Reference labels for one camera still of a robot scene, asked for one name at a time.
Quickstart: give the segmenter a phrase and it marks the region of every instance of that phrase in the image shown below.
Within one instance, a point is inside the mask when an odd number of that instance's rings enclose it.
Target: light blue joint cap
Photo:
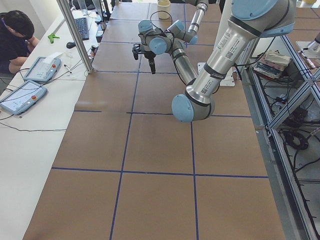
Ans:
[[[198,35],[194,35],[189,43],[192,45],[196,44],[198,41],[198,38],[199,38]]]
[[[286,26],[278,27],[275,29],[271,29],[268,31],[264,31],[261,35],[260,38],[271,38],[271,37],[277,37],[277,36],[282,36],[285,34],[289,34],[292,32],[294,29],[295,23],[291,23]]]
[[[155,37],[149,42],[149,48],[152,52],[156,55],[160,55],[166,52],[167,50],[167,43],[160,37]]]
[[[187,96],[175,96],[171,104],[172,113],[176,119],[183,123],[190,123],[194,119],[194,108]]]
[[[185,29],[185,25],[181,20],[175,21],[173,25],[175,25],[180,31],[183,31]]]
[[[146,31],[153,29],[153,26],[152,26],[152,23],[150,20],[143,19],[139,22],[138,28],[139,28],[139,32],[143,33],[143,32],[146,32]]]
[[[278,0],[232,0],[232,15],[242,21],[260,18],[269,12]]]

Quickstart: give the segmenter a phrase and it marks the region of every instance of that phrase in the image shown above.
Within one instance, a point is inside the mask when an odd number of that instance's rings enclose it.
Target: blue tape line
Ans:
[[[112,74],[150,74],[149,71],[110,71],[110,70],[97,70],[99,73],[112,73]],[[172,74],[178,75],[176,72],[156,72],[155,74]]]
[[[293,30],[299,30],[299,31],[319,31],[320,29],[293,29]]]
[[[106,170],[106,169],[90,169],[90,168],[70,168],[53,166],[54,170],[68,170],[68,171],[82,171],[82,172],[104,172],[104,173],[121,173],[120,170]]]
[[[313,8],[311,8],[311,10],[315,13],[315,15],[317,15],[320,18],[320,16],[316,13],[316,11]]]
[[[136,41],[101,41],[103,44],[137,44]]]
[[[198,221],[198,200],[197,200],[197,182],[196,182],[196,159],[195,159],[195,145],[194,145],[194,126],[190,122],[191,133],[191,150],[192,150],[192,167],[193,167],[193,193],[194,193],[194,214],[195,214],[195,232],[196,240],[199,240],[199,221]]]
[[[140,70],[140,67],[141,67],[141,58],[140,58],[140,61],[139,61],[138,70]],[[134,95],[133,95],[132,106],[131,106],[131,112],[133,112],[134,106],[135,106],[135,99],[136,99],[136,93],[137,93],[137,88],[138,88],[138,81],[139,81],[139,73],[136,76],[135,89],[134,89]],[[114,212],[113,212],[113,217],[112,217],[112,224],[111,224],[109,240],[112,240],[113,233],[114,233],[114,227],[115,227],[115,222],[116,222],[119,195],[120,195],[122,177],[123,177],[123,173],[124,173],[124,167],[125,167],[125,161],[126,161],[126,155],[127,155],[127,148],[128,148],[128,142],[129,142],[129,135],[130,135],[132,117],[133,117],[133,114],[130,115],[128,131],[127,131],[127,134],[126,134],[125,147],[124,147],[123,159],[122,159],[122,165],[121,165],[121,173],[120,173],[120,178],[119,178],[118,190],[117,190],[117,193],[116,193],[116,199],[115,199]]]
[[[172,113],[158,113],[158,112],[126,112],[127,114],[139,114],[139,115],[168,115],[172,116]]]
[[[268,179],[268,176],[253,175],[227,175],[227,174],[201,174],[201,173],[184,173],[184,172],[157,172],[157,171],[130,171],[130,170],[109,170],[109,169],[91,169],[91,168],[72,168],[57,167],[51,169],[63,171],[80,171],[80,172],[105,172],[120,174],[148,174],[148,175],[168,175],[168,176],[196,176],[196,177],[215,177],[215,178],[238,178],[238,179]]]
[[[295,17],[296,19],[317,19],[316,17]]]
[[[241,115],[211,115],[211,117],[224,117],[224,118],[249,118],[251,119],[251,116],[241,116]]]
[[[78,113],[102,113],[102,111],[99,111],[99,110],[74,110],[74,112],[78,112]]]

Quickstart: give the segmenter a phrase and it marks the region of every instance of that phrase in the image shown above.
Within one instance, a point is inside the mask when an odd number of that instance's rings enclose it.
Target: black shirt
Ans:
[[[26,40],[9,32],[0,15],[0,62],[27,57]]]

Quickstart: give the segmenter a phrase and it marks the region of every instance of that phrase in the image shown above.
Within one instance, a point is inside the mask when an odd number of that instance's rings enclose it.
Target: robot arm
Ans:
[[[185,92],[174,97],[171,105],[173,115],[181,122],[208,118],[215,108],[212,93],[226,77],[228,70],[249,41],[290,33],[296,15],[295,0],[232,0],[232,15],[228,20],[228,29],[197,76],[183,50],[183,44],[177,40],[196,43],[197,32],[208,9],[208,2],[200,0],[196,6],[197,10],[188,31],[184,31],[184,26],[179,20],[165,32],[153,29],[152,23],[148,23],[148,20],[139,23],[144,55],[148,52],[155,55],[170,54],[183,82],[187,85]]]

